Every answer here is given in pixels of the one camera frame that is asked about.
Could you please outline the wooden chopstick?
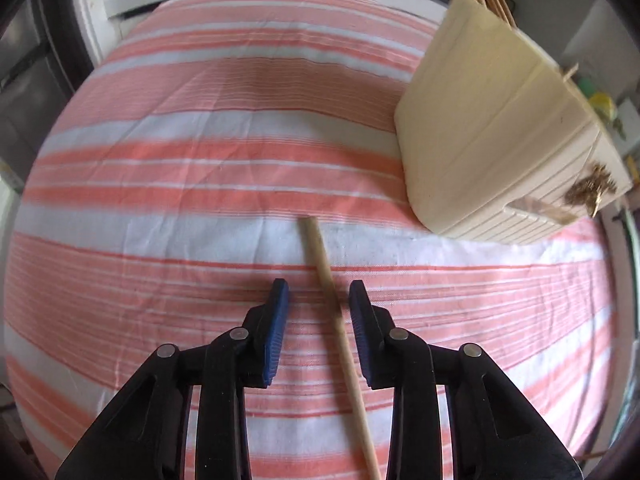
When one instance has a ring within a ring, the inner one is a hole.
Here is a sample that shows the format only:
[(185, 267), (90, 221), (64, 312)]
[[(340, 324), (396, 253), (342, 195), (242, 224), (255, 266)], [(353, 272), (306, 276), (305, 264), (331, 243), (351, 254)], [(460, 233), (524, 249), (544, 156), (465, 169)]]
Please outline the wooden chopstick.
[(311, 259), (314, 260), (318, 280), (324, 300), (326, 300), (326, 307), (329, 311), (338, 358), (341, 363), (349, 403), (352, 407), (355, 431), (360, 442), (367, 472), (370, 479), (381, 479), (378, 456), (376, 455), (375, 446), (368, 426), (366, 406), (363, 402), (355, 362), (345, 330), (342, 306), (340, 298), (338, 298), (326, 248), (324, 248), (318, 219), (314, 217), (303, 218), (302, 229), (308, 252), (310, 253)]

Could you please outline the pink striped tablecloth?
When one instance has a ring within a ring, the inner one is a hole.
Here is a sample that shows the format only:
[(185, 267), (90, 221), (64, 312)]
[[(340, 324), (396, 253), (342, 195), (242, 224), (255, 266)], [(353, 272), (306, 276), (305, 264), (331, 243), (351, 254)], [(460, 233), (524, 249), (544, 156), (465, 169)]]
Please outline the pink striped tablecloth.
[(614, 335), (603, 233), (524, 246), (430, 234), (394, 110), (438, 27), (369, 0), (174, 0), (84, 82), (40, 148), (4, 285), (11, 389), (48, 476), (160, 344), (207, 344), (276, 278), (291, 303), (273, 384), (246, 395), (257, 479), (362, 479), (299, 219), (335, 284), (431, 344), (474, 341), (572, 452), (604, 408)]

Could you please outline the cream ribbed utensil holder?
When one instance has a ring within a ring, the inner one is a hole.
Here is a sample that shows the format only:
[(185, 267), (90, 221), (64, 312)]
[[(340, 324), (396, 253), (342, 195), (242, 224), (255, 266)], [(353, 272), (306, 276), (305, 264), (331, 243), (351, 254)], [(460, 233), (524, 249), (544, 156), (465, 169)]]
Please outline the cream ribbed utensil holder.
[(395, 127), (416, 218), (454, 240), (528, 244), (631, 187), (576, 84), (474, 0), (450, 1)]

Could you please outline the yellow green plastic bag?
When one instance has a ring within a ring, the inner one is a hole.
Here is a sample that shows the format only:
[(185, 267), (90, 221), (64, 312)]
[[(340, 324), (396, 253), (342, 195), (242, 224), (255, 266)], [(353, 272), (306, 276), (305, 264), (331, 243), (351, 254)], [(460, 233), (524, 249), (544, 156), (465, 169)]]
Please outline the yellow green plastic bag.
[(616, 131), (622, 139), (626, 139), (626, 132), (612, 96), (599, 90), (594, 82), (586, 76), (577, 77), (575, 82), (602, 122)]

